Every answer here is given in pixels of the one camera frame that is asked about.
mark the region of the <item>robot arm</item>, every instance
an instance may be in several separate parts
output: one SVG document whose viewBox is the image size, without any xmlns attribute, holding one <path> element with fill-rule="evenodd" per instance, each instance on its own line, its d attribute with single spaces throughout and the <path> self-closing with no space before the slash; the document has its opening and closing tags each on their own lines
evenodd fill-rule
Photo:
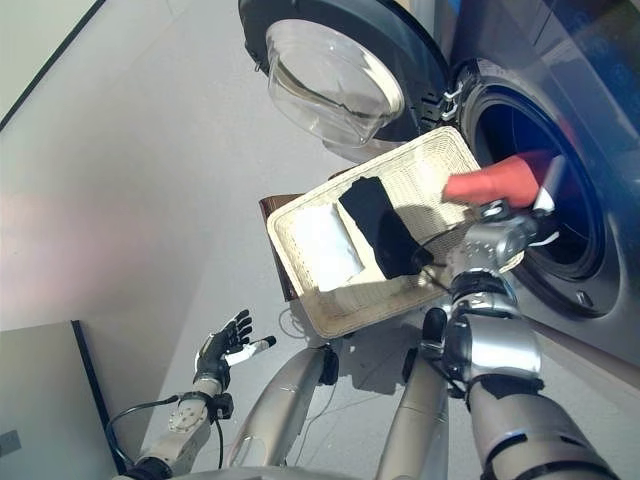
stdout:
<svg viewBox="0 0 640 480">
<path fill-rule="evenodd" d="M 209 439 L 211 425 L 215 422 L 220 430 L 218 420 L 231 418 L 233 413 L 231 395 L 223 393 L 230 382 L 229 367 L 276 343 L 274 337 L 249 343 L 251 321 L 249 311 L 243 310 L 207 337 L 196 355 L 192 389 L 180 396 L 167 431 L 142 453 L 133 468 L 114 480 L 159 480 L 191 471 Z"/>
<path fill-rule="evenodd" d="M 542 224 L 519 215 L 468 230 L 454 257 L 442 369 L 465 385 L 484 480 L 615 479 L 571 417 L 539 393 L 540 348 L 500 274 L 553 235 Z"/>
</svg>

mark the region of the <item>laundry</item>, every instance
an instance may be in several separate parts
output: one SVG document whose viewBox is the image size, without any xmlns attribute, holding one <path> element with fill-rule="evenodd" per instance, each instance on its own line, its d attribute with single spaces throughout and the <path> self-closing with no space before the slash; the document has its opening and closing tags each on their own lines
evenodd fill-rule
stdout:
<svg viewBox="0 0 640 480">
<path fill-rule="evenodd" d="M 448 201 L 482 205 L 505 199 L 512 207 L 528 207 L 538 195 L 539 185 L 530 163 L 549 162 L 545 151 L 512 155 L 475 172 L 451 175 L 442 192 Z"/>
<path fill-rule="evenodd" d="M 385 278 L 416 275 L 433 255 L 416 242 L 378 177 L 360 178 L 342 194 L 340 203 L 373 248 Z"/>
<path fill-rule="evenodd" d="M 294 218 L 293 232 L 302 260 L 321 292 L 344 285 L 363 270 L 333 204 L 300 210 Z"/>
</svg>

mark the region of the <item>wicker basket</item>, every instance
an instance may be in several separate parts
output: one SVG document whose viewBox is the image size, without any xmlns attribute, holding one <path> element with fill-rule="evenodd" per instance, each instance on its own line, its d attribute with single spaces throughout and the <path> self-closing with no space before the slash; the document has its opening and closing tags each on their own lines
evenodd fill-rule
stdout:
<svg viewBox="0 0 640 480">
<path fill-rule="evenodd" d="M 319 335 L 345 335 L 416 308 L 443 293 L 425 273 L 386 280 L 373 249 L 338 202 L 340 195 L 360 177 L 379 177 L 413 238 L 424 242 L 465 220 L 469 211 L 460 205 L 442 203 L 442 189 L 450 174 L 478 168 L 458 131 L 443 127 L 346 171 L 271 214 L 267 222 L 269 237 Z M 327 203 L 336 205 L 365 268 L 346 285 L 320 292 L 303 262 L 291 227 L 296 211 Z M 463 234 L 459 229 L 429 245 L 434 263 L 445 263 L 446 253 Z M 442 268 L 431 267 L 429 273 L 441 282 L 450 281 Z"/>
</svg>

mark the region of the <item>black baseboard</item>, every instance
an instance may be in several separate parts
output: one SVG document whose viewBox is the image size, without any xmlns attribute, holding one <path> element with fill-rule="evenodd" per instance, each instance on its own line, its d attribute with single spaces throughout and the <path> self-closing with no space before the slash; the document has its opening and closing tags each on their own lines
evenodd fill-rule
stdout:
<svg viewBox="0 0 640 480">
<path fill-rule="evenodd" d="M 38 73 L 36 73 L 36 76 L 33 77 L 33 80 L 31 80 L 31 82 L 29 82 L 29 85 L 27 85 L 27 88 L 24 89 L 24 91 L 20 94 L 18 99 L 15 101 L 15 103 L 11 106 L 9 111 L 4 115 L 4 117 L 2 117 L 2 120 L 0 120 L 0 132 L 7 125 L 7 123 L 9 123 L 9 120 L 11 120 L 11 117 L 13 117 L 13 115 L 15 115 L 15 113 L 22 106 L 22 104 L 29 97 L 29 95 L 31 95 L 31 92 L 33 92 L 33 90 L 36 88 L 36 86 L 40 83 L 40 81 L 47 74 L 49 69 L 51 69 L 53 64 L 56 63 L 58 58 L 60 58 L 62 56 L 64 51 L 67 49 L 67 47 L 69 45 L 71 45 L 71 42 L 73 42 L 73 40 L 78 36 L 80 31 L 85 27 L 85 25 L 87 23 L 89 23 L 89 20 L 91 20 L 91 18 L 93 18 L 93 16 L 96 14 L 96 12 L 100 9 L 100 7 L 106 1 L 107 0 L 96 0 L 93 3 L 93 5 L 91 5 L 89 10 L 87 10 L 87 13 L 85 13 L 82 16 L 82 18 L 80 20 L 78 20 L 78 23 L 76 23 L 75 27 L 73 27 L 73 29 L 69 32 L 69 34 L 64 38 L 64 40 L 58 46 L 58 48 L 55 49 L 55 51 L 51 54 L 51 56 L 45 62 L 45 64 L 40 68 L 40 70 L 38 70 Z"/>
<path fill-rule="evenodd" d="M 87 341 L 84 338 L 84 332 L 82 331 L 82 325 L 80 323 L 80 320 L 72 320 L 71 327 L 73 328 L 73 334 L 76 337 L 76 343 L 78 344 L 78 349 L 80 350 L 80 356 L 82 357 L 82 364 L 84 365 L 84 371 L 87 374 L 87 380 L 89 380 L 89 386 L 91 387 L 93 400 L 96 404 L 96 409 L 98 410 L 98 415 L 100 417 L 100 423 L 102 424 L 102 429 L 104 430 L 105 427 L 107 426 L 107 423 L 109 422 L 109 412 L 107 411 L 107 406 L 104 402 L 102 391 L 100 390 L 98 377 L 96 376 L 96 372 L 93 368 L 93 362 L 91 361 L 91 354 L 89 352 L 89 347 L 87 346 Z M 118 471 L 118 475 L 124 474 L 127 471 L 124 465 L 124 462 L 116 454 L 116 452 L 113 451 L 113 449 L 111 449 L 111 456 L 113 457 L 113 462 L 115 463 L 116 470 Z"/>
</svg>

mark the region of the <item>robotic hand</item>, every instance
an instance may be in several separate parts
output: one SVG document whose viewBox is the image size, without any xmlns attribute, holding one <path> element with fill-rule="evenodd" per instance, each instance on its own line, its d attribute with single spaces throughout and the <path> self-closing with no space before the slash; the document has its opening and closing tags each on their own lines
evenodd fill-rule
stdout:
<svg viewBox="0 0 640 480">
<path fill-rule="evenodd" d="M 276 343 L 272 336 L 249 343 L 249 334 L 253 331 L 251 322 L 249 310 L 243 310 L 220 331 L 209 334 L 196 354 L 194 383 L 213 380 L 219 382 L 222 391 L 225 391 L 231 381 L 230 366 L 247 360 Z"/>
</svg>

